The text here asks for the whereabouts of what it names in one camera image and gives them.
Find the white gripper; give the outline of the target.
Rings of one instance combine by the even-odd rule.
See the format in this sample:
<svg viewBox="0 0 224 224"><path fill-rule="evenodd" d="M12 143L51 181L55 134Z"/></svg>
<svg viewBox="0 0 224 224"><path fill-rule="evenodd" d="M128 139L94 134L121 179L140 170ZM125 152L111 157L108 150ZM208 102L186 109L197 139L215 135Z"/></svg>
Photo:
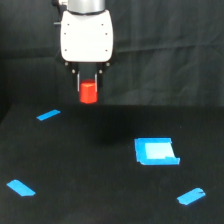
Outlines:
<svg viewBox="0 0 224 224"><path fill-rule="evenodd" d="M112 64L114 32L110 12L79 15L66 10L59 25L61 57L63 64L74 74L77 92L80 90L79 63L97 65L95 84L98 92L102 87L102 74Z"/></svg>

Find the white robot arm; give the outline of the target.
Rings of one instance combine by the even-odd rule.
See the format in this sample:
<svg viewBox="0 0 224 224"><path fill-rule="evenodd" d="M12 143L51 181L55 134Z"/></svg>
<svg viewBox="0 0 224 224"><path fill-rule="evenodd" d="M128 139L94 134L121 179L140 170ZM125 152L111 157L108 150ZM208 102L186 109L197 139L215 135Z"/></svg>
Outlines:
<svg viewBox="0 0 224 224"><path fill-rule="evenodd" d="M114 32L105 0L51 0L57 8L60 53L68 64L110 65Z"/></svg>

